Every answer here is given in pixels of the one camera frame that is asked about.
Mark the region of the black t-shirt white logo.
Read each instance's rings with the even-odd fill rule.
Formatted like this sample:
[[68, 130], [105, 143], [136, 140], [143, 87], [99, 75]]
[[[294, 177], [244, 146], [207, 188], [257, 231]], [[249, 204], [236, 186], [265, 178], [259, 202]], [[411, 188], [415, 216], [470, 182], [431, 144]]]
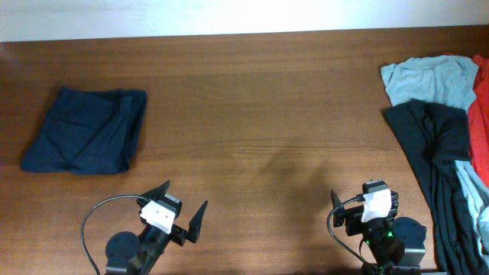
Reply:
[[487, 274], [455, 171], [469, 160], [466, 111], [412, 99], [383, 111], [430, 209], [436, 261], [450, 274]]

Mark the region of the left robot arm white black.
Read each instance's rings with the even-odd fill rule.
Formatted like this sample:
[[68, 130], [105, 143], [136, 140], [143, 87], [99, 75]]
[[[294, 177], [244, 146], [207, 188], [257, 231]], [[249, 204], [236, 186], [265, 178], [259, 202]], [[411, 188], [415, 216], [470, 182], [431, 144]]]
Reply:
[[137, 198], [139, 217], [144, 230], [136, 235], [129, 231], [113, 235], [105, 246], [107, 274], [150, 273], [170, 243], [183, 246], [196, 243], [202, 228], [202, 219], [208, 205], [204, 202], [184, 229], [175, 224], [183, 203], [167, 193], [170, 182], [143, 193]]

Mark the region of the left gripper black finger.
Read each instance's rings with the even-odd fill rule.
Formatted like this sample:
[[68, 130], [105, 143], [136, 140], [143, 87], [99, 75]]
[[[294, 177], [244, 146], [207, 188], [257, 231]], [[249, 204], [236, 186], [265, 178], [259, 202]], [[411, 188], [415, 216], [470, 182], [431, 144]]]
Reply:
[[154, 188], [150, 191], [147, 191], [141, 195], [140, 198], [137, 199], [137, 202], [148, 202], [149, 200], [153, 200], [157, 202], [161, 196], [164, 196], [167, 193], [167, 190], [170, 187], [170, 181], [166, 181], [161, 184], [157, 188]]
[[204, 213], [206, 211], [206, 207], [208, 205], [208, 201], [206, 200], [197, 210], [196, 214], [192, 217], [189, 222], [189, 230], [187, 232], [186, 239], [192, 243], [196, 243], [199, 239], [199, 235], [202, 228], [202, 220]]

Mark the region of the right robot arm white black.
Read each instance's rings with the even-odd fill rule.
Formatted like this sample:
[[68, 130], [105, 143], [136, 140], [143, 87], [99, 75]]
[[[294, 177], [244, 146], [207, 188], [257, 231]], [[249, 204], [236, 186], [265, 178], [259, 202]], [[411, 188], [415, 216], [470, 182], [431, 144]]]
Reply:
[[[426, 249], [426, 227], [412, 218], [397, 216], [398, 193], [382, 181], [365, 183], [362, 193], [340, 200], [331, 191], [332, 210], [326, 218], [332, 239], [362, 263], [363, 274], [420, 274], [420, 262]], [[333, 232], [345, 228], [347, 236], [361, 236], [359, 249], [365, 244], [374, 257], [368, 262]]]

